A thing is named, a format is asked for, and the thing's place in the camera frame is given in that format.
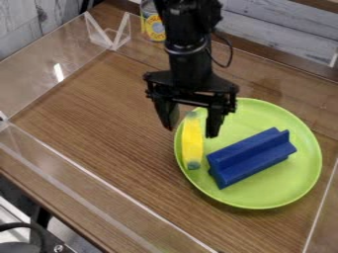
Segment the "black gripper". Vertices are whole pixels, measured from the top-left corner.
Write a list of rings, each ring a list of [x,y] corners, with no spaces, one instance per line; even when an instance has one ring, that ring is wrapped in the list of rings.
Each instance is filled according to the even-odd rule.
[[[175,128],[179,109],[178,104],[207,108],[206,136],[217,137],[223,125],[225,114],[237,110],[237,94],[239,86],[211,73],[206,79],[197,82],[175,82],[171,72],[147,72],[143,76],[147,82],[147,97],[153,100],[157,112],[166,129]]]

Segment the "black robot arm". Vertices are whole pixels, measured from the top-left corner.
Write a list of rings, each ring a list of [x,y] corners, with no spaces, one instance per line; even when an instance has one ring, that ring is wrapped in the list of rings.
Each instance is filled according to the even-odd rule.
[[[178,122],[181,104],[207,110],[205,135],[218,135],[225,117],[237,111],[239,86],[213,71],[211,34],[222,21],[219,0],[155,0],[166,28],[166,71],[145,74],[147,97],[165,128]]]

